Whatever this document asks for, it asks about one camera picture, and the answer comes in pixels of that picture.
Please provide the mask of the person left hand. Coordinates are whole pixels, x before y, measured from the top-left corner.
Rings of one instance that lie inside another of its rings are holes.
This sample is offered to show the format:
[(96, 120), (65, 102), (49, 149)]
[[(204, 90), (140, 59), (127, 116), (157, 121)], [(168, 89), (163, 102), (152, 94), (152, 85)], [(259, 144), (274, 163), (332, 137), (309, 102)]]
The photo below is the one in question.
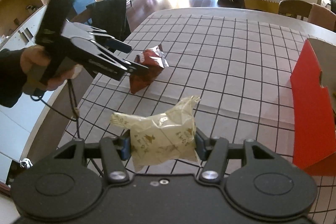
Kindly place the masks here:
[(27, 81), (23, 85), (23, 92), (28, 93), (28, 90), (38, 88), (43, 91), (53, 91), (62, 86), (66, 80), (75, 79), (83, 67), (75, 65), (71, 69), (63, 71), (62, 73), (50, 78), (46, 84), (39, 83), (37, 77), (34, 75), (34, 68), (43, 68), (49, 66), (51, 62), (50, 57), (46, 54), (43, 46), (30, 46), (25, 48), (20, 58), (20, 66), (23, 73), (27, 76)]

